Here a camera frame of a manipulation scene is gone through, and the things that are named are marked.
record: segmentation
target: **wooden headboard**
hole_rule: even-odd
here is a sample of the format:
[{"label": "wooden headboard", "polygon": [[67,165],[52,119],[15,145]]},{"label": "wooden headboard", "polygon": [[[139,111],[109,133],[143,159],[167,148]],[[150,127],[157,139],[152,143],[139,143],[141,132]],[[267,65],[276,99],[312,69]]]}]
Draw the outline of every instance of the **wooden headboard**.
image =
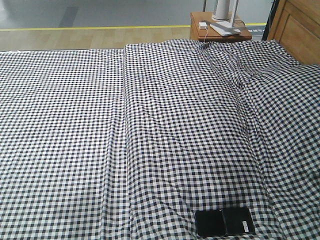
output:
[{"label": "wooden headboard", "polygon": [[301,63],[320,64],[320,0],[280,0],[267,39]]}]

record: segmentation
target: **white device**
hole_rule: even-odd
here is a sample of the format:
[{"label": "white device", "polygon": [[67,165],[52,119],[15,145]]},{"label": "white device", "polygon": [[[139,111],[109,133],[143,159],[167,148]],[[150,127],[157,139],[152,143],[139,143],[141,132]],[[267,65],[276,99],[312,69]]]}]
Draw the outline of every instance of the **white device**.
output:
[{"label": "white device", "polygon": [[207,29],[207,23],[206,22],[199,22],[199,29]]},{"label": "white device", "polygon": [[239,0],[234,0],[230,22],[220,21],[220,22],[210,24],[210,27],[213,28],[216,32],[218,32],[221,36],[236,35],[241,32],[239,28],[234,27],[234,21],[237,13],[238,2]]},{"label": "white device", "polygon": [[215,0],[213,6],[212,20],[216,22],[225,21],[229,15],[230,0]]}]

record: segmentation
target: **wooden floor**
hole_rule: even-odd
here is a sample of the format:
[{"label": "wooden floor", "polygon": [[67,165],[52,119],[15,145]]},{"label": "wooden floor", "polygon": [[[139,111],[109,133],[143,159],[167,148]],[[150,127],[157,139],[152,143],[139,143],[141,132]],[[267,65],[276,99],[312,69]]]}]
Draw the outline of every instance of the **wooden floor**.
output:
[{"label": "wooden floor", "polygon": [[114,49],[126,44],[188,39],[189,27],[0,31],[0,51]]}]

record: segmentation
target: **charger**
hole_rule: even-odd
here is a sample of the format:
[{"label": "charger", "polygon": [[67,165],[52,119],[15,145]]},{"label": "charger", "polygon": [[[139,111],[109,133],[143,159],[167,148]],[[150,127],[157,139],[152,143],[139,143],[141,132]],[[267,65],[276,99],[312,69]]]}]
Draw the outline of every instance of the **charger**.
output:
[{"label": "charger", "polygon": [[199,22],[199,29],[208,29],[207,23],[206,22]]}]

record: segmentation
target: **gray floor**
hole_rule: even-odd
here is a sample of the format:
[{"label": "gray floor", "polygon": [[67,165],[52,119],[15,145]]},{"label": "gray floor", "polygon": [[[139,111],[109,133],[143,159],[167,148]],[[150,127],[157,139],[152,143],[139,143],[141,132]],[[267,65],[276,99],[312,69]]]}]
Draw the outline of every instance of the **gray floor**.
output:
[{"label": "gray floor", "polygon": [[[239,0],[246,23],[265,23],[270,0]],[[189,25],[203,0],[0,0],[0,29]],[[213,8],[208,0],[206,10]]]}]

